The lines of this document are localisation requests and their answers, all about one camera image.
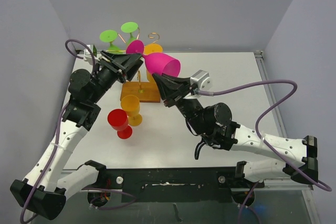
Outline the magenta wine glass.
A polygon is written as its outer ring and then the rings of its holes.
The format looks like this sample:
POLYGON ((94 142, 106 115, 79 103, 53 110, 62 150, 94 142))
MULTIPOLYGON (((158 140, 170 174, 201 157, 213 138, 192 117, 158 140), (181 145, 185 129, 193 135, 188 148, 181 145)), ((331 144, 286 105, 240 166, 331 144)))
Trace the magenta wine glass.
POLYGON ((174 77, 178 77, 180 74, 180 61, 173 58, 172 56, 165 54, 164 52, 154 52, 149 55, 145 55, 144 53, 142 53, 142 57, 144 58, 145 66, 150 74, 158 73, 159 75, 161 75, 164 73, 174 77))

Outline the green wine glass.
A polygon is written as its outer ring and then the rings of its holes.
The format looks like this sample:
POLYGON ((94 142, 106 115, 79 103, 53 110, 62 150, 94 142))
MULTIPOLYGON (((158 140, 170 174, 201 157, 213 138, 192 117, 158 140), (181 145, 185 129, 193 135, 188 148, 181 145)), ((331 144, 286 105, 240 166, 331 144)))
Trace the green wine glass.
POLYGON ((121 49, 113 44, 118 38, 118 33, 115 30, 105 30, 100 34, 99 38, 102 42, 109 43, 108 51, 121 52, 121 49))
POLYGON ((126 22, 121 25, 121 31, 123 33, 128 33, 130 38, 127 40, 126 44, 129 45, 133 41, 137 40, 139 36, 134 37, 133 33, 139 31, 139 25, 136 22, 126 22))

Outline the orange wine glass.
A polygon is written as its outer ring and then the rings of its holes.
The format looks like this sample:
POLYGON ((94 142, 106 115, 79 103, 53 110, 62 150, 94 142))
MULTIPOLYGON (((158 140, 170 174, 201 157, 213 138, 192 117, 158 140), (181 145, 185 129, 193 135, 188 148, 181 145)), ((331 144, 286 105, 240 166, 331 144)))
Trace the orange wine glass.
POLYGON ((126 95, 121 100, 121 107, 126 112, 130 126, 139 126, 142 123, 140 114, 140 100, 135 95, 126 95))
MULTIPOLYGON (((163 48, 159 44, 148 44, 144 47, 144 54, 149 55, 154 52, 163 52, 163 48)), ((154 83, 154 79, 152 75, 149 73, 149 71, 146 71, 146 77, 149 82, 154 83)))

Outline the red wine glass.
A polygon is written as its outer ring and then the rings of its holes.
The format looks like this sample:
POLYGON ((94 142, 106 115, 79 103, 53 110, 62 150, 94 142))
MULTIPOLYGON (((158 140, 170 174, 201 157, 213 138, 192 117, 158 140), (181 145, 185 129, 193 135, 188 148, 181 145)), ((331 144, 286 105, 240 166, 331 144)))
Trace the red wine glass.
POLYGON ((126 112, 122 109, 112 110, 107 117, 110 126, 116 130, 117 136, 121 139, 128 139, 131 137, 133 131, 129 125, 129 120, 126 112))

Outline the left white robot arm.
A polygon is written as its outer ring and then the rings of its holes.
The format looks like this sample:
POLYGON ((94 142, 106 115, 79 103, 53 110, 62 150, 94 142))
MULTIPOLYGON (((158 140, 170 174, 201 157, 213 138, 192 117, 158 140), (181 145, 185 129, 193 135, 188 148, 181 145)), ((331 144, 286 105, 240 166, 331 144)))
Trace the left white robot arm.
POLYGON ((100 61, 93 64, 93 72, 77 69, 71 74, 70 98, 58 117, 54 138, 24 179, 13 181, 10 191, 23 211, 53 220, 71 196, 89 185, 105 185, 106 166, 95 161, 87 161, 75 172, 61 177, 76 146, 101 111, 98 101, 115 82, 132 80, 143 64, 141 53, 114 55, 102 51, 101 55, 100 61))

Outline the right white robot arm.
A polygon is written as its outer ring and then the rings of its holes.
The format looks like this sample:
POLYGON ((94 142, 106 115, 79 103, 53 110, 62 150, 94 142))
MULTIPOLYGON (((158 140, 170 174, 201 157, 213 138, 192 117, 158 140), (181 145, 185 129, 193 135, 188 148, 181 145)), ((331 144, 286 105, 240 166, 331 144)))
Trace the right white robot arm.
POLYGON ((297 90, 291 80, 266 80, 253 82, 224 91, 209 92, 200 89, 198 82, 189 78, 178 78, 167 74, 152 75, 164 105, 175 106, 183 115, 186 127, 201 141, 197 144, 194 158, 198 159, 203 146, 215 150, 243 151, 267 157, 266 161, 241 161, 236 165, 234 182, 241 187, 271 178, 290 178, 296 183, 318 184, 317 139, 285 138, 262 134, 261 119, 279 104, 290 98, 297 90), (243 89, 267 84, 290 84, 292 90, 264 111, 256 120, 254 129, 249 129, 232 119, 232 112, 222 102, 203 107, 199 96, 219 96, 243 89))

